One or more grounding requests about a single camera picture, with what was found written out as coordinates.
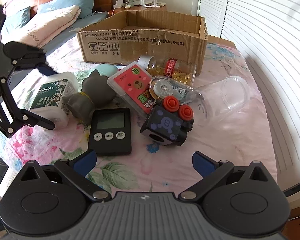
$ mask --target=floral pattern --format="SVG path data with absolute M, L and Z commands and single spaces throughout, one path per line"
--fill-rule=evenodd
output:
M 75 73 L 82 80 L 95 64 L 82 59 L 77 38 L 69 40 L 47 58 L 59 73 Z M 258 159 L 276 176 L 276 164 L 265 107 L 244 58 L 236 49 L 208 43 L 202 73 L 194 87 L 219 81 L 229 75 L 243 77 L 251 87 L 250 103 L 222 124 L 200 127 L 196 123 L 181 147 L 161 146 L 140 134 L 143 120 L 131 112 L 132 153 L 128 156 L 98 157 L 97 165 L 87 179 L 112 195 L 124 191 L 174 191 L 179 194 L 201 177 L 192 167 L 192 154 L 201 151 L 215 160 L 228 159 L 236 165 L 249 165 Z M 21 109 L 29 109 L 42 84 L 42 75 L 33 70 L 17 85 L 12 94 Z M 125 107 L 116 98 L 108 108 Z M 70 117 L 66 128 L 45 130 L 24 126 L 11 139 L 0 133 L 0 157 L 19 171 L 28 160 L 41 165 L 60 158 L 73 159 L 87 150 L 90 126 Z

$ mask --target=red label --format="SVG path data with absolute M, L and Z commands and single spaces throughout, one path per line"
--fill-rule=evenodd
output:
M 176 65 L 177 59 L 175 58 L 169 58 L 166 64 L 166 69 L 164 71 L 164 75 L 166 77 L 172 78 L 172 73 L 174 70 L 174 66 Z
M 147 114 L 153 107 L 154 100 L 149 92 L 149 77 L 138 65 L 133 65 L 120 75 L 114 78 L 114 81 L 135 101 Z

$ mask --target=teal pillow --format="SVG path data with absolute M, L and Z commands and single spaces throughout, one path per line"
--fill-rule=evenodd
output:
M 81 19 L 92 15 L 93 4 L 94 0 L 53 0 L 40 4 L 37 13 L 45 13 L 72 5 L 78 5 L 81 9 L 78 19 Z
M 12 31 L 25 26 L 28 21 L 30 21 L 30 6 L 18 11 L 10 17 L 7 17 L 1 30 L 2 39 L 9 35 Z

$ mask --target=barcode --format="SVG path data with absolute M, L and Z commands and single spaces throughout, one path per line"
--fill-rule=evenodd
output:
M 61 99 L 61 109 L 65 112 L 66 115 L 69 114 L 69 108 L 63 99 Z

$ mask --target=silver screw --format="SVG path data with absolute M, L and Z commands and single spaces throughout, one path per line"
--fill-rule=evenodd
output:
M 193 191 L 184 191 L 180 195 L 183 199 L 194 199 L 197 196 Z
M 103 190 L 96 191 L 92 194 L 92 196 L 97 199 L 104 199 L 104 198 L 108 197 L 108 195 L 109 195 L 109 193 L 106 191 L 103 191 Z

